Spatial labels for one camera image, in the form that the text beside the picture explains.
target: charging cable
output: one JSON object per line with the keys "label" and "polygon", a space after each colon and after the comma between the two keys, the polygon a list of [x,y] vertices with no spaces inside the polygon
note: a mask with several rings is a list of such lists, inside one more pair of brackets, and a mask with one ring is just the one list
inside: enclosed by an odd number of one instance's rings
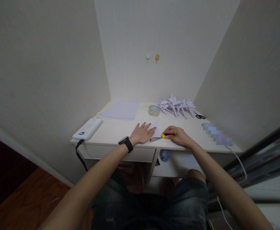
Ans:
{"label": "charging cable", "polygon": [[83,164],[85,170],[88,171],[88,169],[87,169],[87,167],[86,167],[86,165],[85,165],[84,160],[82,159],[82,157],[80,156],[80,154],[79,154],[78,151],[77,151],[79,145],[81,145],[82,142],[84,142],[84,139],[81,139],[81,140],[77,143],[77,145],[76,145],[76,155],[77,155],[77,157],[79,158],[79,160],[81,161],[81,163]]}
{"label": "charging cable", "polygon": [[[231,150],[227,145],[225,145],[225,147],[228,148],[228,149],[229,149],[233,154],[235,154],[235,156],[237,157],[237,159],[238,159],[238,161],[239,161],[239,163],[240,163],[240,165],[241,165],[241,167],[242,167],[242,170],[243,170],[243,172],[244,172],[244,180],[241,181],[241,182],[245,182],[245,181],[248,179],[248,175],[246,174],[246,171],[245,171],[245,169],[244,169],[244,167],[243,167],[243,164],[242,164],[240,158],[239,158],[238,155],[237,155],[233,150]],[[231,230],[233,230],[232,227],[229,225],[229,223],[227,222],[227,220],[226,220],[226,218],[225,218],[225,214],[224,214],[224,211],[223,211],[223,208],[222,208],[222,205],[221,205],[221,202],[220,202],[218,196],[217,196],[217,199],[218,199],[218,203],[219,203],[219,205],[220,205],[220,208],[221,208],[221,211],[222,211],[223,218],[224,218],[225,222],[227,223],[227,225],[229,226],[229,228],[230,228]]]}

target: wooden floor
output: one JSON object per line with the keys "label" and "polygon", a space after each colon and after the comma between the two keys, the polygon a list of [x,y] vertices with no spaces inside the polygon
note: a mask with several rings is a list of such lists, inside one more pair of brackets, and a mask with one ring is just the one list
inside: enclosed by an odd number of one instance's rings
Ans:
{"label": "wooden floor", "polygon": [[[70,188],[38,168],[1,205],[0,229],[37,229]],[[90,229],[91,209],[81,229]]]}

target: left hand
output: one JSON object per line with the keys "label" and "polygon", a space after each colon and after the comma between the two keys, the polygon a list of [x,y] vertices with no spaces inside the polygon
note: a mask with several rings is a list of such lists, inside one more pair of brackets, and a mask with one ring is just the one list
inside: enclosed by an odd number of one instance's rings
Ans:
{"label": "left hand", "polygon": [[151,123],[147,125],[145,124],[146,123],[144,122],[140,126],[140,123],[138,123],[134,131],[132,132],[131,136],[129,137],[129,140],[133,146],[139,143],[144,144],[145,142],[148,142],[152,138],[153,134],[155,133],[156,127],[147,130],[151,125]]}

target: hand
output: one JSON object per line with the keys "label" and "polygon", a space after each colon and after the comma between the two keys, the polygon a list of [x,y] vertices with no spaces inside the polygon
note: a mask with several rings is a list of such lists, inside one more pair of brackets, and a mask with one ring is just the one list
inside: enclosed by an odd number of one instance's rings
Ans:
{"label": "hand", "polygon": [[170,139],[179,145],[187,146],[190,142],[192,142],[191,137],[189,137],[182,128],[176,126],[167,127],[163,134],[170,134],[165,138]]}
{"label": "hand", "polygon": [[140,123],[138,123],[134,131],[132,132],[131,136],[129,137],[129,140],[133,146],[139,143],[144,144],[145,142],[148,142],[152,138],[153,134],[155,133],[156,127],[147,130],[151,123],[147,125],[145,124],[146,123],[144,122],[140,126]]}

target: watch face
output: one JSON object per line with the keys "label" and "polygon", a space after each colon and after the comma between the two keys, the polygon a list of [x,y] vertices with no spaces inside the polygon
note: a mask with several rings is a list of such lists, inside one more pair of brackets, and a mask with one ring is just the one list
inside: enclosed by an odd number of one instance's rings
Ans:
{"label": "watch face", "polygon": [[123,139],[121,139],[119,142],[118,142],[118,144],[123,144],[124,143],[124,140],[126,140],[128,137],[126,136],[126,137],[124,137]]}

